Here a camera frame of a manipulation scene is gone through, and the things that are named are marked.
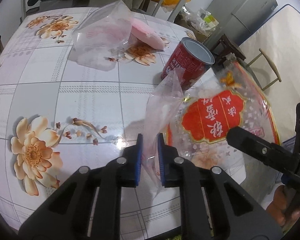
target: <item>gray refrigerator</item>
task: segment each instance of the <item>gray refrigerator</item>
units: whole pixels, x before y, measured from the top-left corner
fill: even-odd
[[[207,11],[218,20],[219,25],[204,45],[210,49],[223,34],[240,45],[266,21],[277,6],[276,0],[213,0]]]

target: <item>red can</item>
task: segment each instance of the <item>red can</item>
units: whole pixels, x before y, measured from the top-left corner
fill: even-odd
[[[163,68],[163,80],[174,68],[183,68],[185,71],[180,80],[182,90],[187,90],[214,64],[212,53],[200,42],[184,37],[172,53]]]

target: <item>silver rivet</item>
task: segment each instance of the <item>silver rivet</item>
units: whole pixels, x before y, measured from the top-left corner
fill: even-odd
[[[179,163],[179,164],[181,164],[181,163],[183,163],[185,160],[182,158],[182,157],[175,157],[174,158],[174,162],[175,163]]]
[[[79,172],[80,172],[81,174],[86,174],[88,171],[89,171],[89,167],[87,167],[87,166],[81,166],[81,167],[79,168]]]
[[[117,163],[119,164],[125,164],[127,162],[127,159],[125,157],[119,157],[117,159]]]
[[[215,166],[215,167],[212,168],[212,172],[214,174],[220,174],[222,172],[222,169],[218,166]]]

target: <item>silver can lid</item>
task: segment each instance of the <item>silver can lid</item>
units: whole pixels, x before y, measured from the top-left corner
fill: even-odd
[[[214,57],[212,53],[200,42],[188,37],[183,37],[181,39],[181,43],[186,48],[186,50],[198,60],[204,62],[207,65],[214,64]]]

